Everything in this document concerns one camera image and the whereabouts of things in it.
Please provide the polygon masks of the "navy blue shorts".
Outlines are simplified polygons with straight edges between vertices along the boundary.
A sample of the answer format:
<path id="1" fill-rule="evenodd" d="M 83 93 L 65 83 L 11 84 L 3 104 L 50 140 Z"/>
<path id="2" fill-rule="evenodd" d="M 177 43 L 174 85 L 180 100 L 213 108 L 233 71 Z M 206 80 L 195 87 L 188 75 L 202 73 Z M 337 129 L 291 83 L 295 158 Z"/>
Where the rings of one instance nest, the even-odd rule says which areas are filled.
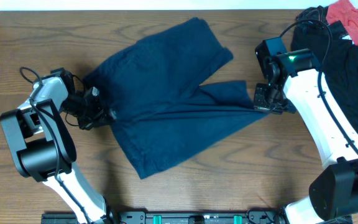
<path id="1" fill-rule="evenodd" d="M 113 113 L 113 135 L 141 179 L 264 117 L 245 81 L 206 83 L 232 58 L 208 23 L 194 17 L 138 40 L 85 77 Z"/>

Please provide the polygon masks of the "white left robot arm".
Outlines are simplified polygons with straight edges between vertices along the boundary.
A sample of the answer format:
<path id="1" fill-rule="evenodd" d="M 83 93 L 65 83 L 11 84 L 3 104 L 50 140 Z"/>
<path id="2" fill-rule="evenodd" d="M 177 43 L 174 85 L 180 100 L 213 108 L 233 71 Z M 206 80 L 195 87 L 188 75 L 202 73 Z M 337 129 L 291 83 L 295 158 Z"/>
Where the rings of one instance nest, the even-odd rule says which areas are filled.
<path id="1" fill-rule="evenodd" d="M 75 79 L 64 68 L 37 75 L 28 99 L 0 116 L 2 130 L 18 173 L 50 187 L 72 210 L 44 213 L 42 223 L 119 223 L 78 167 L 69 122 L 60 114 L 74 116 L 82 130 L 110 125 L 114 115 L 101 105 L 97 88 L 76 90 Z"/>

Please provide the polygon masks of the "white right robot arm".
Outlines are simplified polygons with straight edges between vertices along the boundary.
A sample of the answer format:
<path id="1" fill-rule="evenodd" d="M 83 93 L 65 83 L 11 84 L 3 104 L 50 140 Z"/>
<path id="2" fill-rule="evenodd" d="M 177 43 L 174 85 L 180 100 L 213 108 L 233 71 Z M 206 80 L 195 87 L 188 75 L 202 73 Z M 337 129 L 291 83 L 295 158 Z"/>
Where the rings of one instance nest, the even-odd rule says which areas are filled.
<path id="1" fill-rule="evenodd" d="M 358 134 L 308 49 L 287 52 L 280 37 L 263 40 L 255 54 L 266 83 L 259 83 L 254 108 L 272 114 L 298 112 L 321 158 L 323 172 L 308 196 L 286 205 L 276 223 L 350 223 L 358 213 Z"/>

